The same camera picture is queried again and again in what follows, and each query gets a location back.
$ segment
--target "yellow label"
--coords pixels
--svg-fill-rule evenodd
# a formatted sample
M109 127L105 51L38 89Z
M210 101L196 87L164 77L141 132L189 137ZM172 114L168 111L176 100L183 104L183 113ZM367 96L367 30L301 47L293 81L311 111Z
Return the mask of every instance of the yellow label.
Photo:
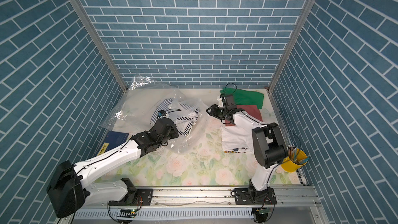
M108 148L109 143L103 143L101 149L99 150L98 155L101 155L102 153L104 153L106 151L106 148Z

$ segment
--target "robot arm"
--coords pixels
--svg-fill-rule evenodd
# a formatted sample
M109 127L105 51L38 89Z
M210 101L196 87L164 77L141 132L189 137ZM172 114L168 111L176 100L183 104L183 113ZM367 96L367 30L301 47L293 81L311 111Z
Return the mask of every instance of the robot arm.
M254 155L258 165L249 182L248 193L252 202L263 202L264 196L269 193L268 181L272 171L288 155L278 124L262 123L244 109L237 108L232 95L221 94L219 105L212 105L206 112L215 118L228 120L236 126L251 130Z
M76 212L85 203L127 200L134 198L134 185L128 179L112 183L94 181L122 164L166 146L167 141L178 137L176 124L169 118L159 118L149 130L140 132L122 145L97 157L72 165L65 161L58 165L47 194L58 218Z

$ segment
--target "yellow cup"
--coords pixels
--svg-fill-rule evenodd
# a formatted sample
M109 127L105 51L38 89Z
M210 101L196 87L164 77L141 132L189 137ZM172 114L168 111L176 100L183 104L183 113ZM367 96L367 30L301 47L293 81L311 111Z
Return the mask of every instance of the yellow cup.
M300 161L300 160L303 160L303 159L306 159L306 158L307 158L307 155L301 149L298 149L297 161ZM289 157L286 157L283 160L283 163L281 164L281 167L287 172L295 172L298 168L300 168L301 166L304 166L306 164L307 164L307 162L305 162L302 165L295 164L294 162L292 162L290 160Z

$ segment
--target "blue book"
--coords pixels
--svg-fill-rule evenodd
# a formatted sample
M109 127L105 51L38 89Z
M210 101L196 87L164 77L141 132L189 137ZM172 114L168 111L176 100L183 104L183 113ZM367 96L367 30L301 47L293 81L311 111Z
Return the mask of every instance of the blue book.
M126 142L128 136L128 133L109 131L103 140L102 147L97 156L123 144Z

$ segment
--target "metal rail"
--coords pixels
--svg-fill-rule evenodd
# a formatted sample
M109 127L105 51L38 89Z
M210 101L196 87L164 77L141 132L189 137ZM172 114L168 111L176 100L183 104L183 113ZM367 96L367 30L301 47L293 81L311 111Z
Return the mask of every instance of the metal rail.
M93 23L91 22L90 18L88 17L82 2L80 0L69 0L70 4L72 5L73 9L75 10L77 16L79 17L80 21L86 28L86 31L90 35L91 39L93 40L94 44L98 48L98 51L101 53L102 58L105 60L106 64L108 65L109 69L111 70L113 76L115 77L116 81L119 83L120 87L122 88L123 92L127 92L127 86L124 80L122 79L117 67L112 61L111 56L109 55L105 45L103 44L101 38L99 37Z
M289 42L287 43L285 50L283 51L283 54L281 56L281 61L279 62L278 66L276 67L274 76L272 77L271 82L269 84L270 92L273 91L273 89L276 86L276 82L278 81L279 77L281 76L283 67L285 67L287 59L289 59L289 55L292 52L294 45L296 44L297 38L299 37L301 29L304 26L304 23L305 23L308 15L310 14L310 11L311 11L312 6L314 5L314 2L315 2L315 0L306 0L304 3L304 6L300 13L300 16L299 16L297 23L292 31Z

